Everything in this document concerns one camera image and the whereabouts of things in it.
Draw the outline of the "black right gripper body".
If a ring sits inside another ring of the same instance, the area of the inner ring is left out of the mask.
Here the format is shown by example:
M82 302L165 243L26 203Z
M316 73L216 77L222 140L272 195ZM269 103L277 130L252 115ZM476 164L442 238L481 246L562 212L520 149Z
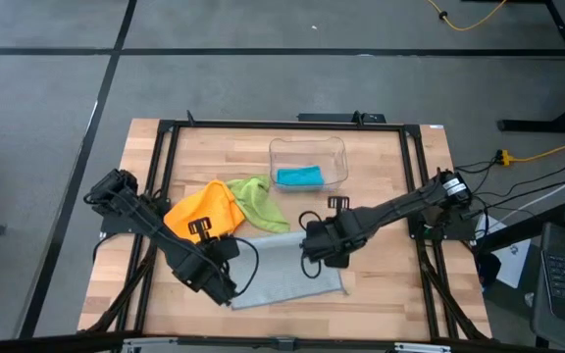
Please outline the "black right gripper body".
M361 215L361 209L344 210L324 221L308 222L300 245L303 256L312 263L347 269L350 254L364 246Z

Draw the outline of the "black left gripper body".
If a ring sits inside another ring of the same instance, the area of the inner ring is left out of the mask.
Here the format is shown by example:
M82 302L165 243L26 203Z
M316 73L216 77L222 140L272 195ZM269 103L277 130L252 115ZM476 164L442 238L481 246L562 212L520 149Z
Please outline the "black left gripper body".
M230 305L237 295L230 277L229 261L239 255L236 240L222 237L200 244L180 242L185 255L176 267L176 277L195 292L203 291L216 304Z

